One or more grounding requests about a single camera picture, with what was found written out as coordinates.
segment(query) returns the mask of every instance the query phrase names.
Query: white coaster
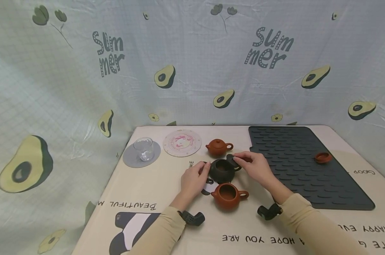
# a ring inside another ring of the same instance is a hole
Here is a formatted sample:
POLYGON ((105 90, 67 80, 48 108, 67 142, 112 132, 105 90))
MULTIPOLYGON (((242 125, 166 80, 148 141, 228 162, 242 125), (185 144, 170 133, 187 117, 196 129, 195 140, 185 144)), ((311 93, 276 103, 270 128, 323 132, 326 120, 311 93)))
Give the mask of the white coaster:
POLYGON ((188 129, 170 133, 163 142, 164 150, 174 157, 186 157, 201 148, 201 137, 188 129))

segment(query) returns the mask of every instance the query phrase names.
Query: silicone mat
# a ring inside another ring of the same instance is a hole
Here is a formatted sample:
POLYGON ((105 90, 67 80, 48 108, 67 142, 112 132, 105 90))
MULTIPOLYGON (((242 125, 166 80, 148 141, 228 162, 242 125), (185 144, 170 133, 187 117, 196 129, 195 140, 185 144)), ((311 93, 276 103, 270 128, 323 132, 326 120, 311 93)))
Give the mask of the silicone mat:
POLYGON ((273 174, 316 209, 373 210, 375 204, 333 157, 318 164, 314 156, 329 152, 307 127, 250 126, 252 152, 262 153, 273 174))

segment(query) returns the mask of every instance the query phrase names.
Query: clay teapot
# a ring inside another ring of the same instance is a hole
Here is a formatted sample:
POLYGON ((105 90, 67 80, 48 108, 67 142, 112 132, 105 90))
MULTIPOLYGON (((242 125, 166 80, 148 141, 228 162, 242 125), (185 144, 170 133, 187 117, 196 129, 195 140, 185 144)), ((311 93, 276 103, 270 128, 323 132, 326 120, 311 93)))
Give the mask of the clay teapot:
POLYGON ((238 207, 239 202, 249 197, 248 191, 239 191, 231 183, 223 183, 219 185, 214 192, 211 193, 217 206, 223 210, 234 210, 238 207))
POLYGON ((230 151, 233 149, 233 144, 225 143, 221 139, 214 139, 208 145, 206 145, 208 149, 208 153, 213 157, 221 157, 225 155, 226 151, 230 151))
POLYGON ((217 159, 211 163, 209 176, 217 183, 232 182, 235 172, 241 167, 233 160, 233 155, 228 154, 226 159, 217 159))

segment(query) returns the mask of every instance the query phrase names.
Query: clear glass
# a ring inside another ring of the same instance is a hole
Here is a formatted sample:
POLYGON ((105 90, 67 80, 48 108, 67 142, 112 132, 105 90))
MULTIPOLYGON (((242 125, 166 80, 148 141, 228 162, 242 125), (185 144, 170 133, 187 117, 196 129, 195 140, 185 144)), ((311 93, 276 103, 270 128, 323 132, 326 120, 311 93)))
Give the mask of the clear glass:
POLYGON ((133 147, 142 161, 149 161, 154 157, 153 140, 149 137, 142 137, 134 142, 133 147))

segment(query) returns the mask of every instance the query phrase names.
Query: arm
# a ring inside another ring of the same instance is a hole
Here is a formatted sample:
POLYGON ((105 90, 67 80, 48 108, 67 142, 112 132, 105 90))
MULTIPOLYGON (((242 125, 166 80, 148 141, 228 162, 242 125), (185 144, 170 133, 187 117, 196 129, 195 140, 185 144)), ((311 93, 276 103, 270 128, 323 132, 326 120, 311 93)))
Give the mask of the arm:
POLYGON ((368 254, 349 234, 314 209, 300 194, 294 194, 271 172, 262 154, 241 152, 234 154, 235 162, 260 183, 278 204, 283 213, 281 221, 318 255, 368 254))
POLYGON ((184 231, 183 212, 204 188, 210 163, 199 162, 185 170, 181 191, 129 251, 128 255, 169 255, 184 231))
POLYGON ((369 254, 352 236, 311 207, 300 194, 282 204, 280 220, 318 255, 369 254))

